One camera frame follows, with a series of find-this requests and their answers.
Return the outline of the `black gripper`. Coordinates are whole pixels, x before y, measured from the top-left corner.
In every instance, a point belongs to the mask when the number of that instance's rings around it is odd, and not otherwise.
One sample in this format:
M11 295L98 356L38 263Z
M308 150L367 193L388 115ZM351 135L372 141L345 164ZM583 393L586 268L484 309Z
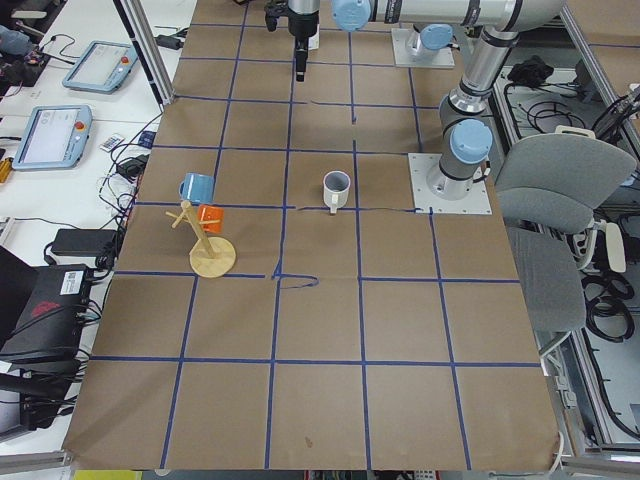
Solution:
M289 32L295 38L295 79L296 82L304 82L307 70L307 39L317 33L319 12L300 14L290 10L288 18Z

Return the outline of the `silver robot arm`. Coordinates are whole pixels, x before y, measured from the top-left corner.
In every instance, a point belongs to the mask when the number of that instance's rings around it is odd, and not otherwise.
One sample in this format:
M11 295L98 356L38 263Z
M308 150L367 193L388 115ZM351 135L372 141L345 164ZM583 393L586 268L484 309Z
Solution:
M414 39L411 48L416 54L423 51L439 51L449 46L453 38L453 28L449 24L414 24Z
M563 1L333 1L336 25L348 32L369 22L458 24L482 27L458 86L439 107L443 153L426 175L429 189L445 200L467 196L477 169L493 145L491 128L480 119L495 80L520 33L554 18Z

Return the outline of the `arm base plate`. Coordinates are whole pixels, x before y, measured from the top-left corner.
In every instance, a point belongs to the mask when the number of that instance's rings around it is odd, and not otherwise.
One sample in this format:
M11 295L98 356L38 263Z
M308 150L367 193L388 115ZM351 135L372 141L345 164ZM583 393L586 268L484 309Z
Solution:
M394 61L397 67L452 69L455 61L449 46L452 36L439 49L429 49L422 38L433 38L433 35L422 35L414 28L393 28L391 30Z
M424 214L491 215L482 167L477 165L469 179L453 180L441 171L440 158L441 154L408 155L414 210Z

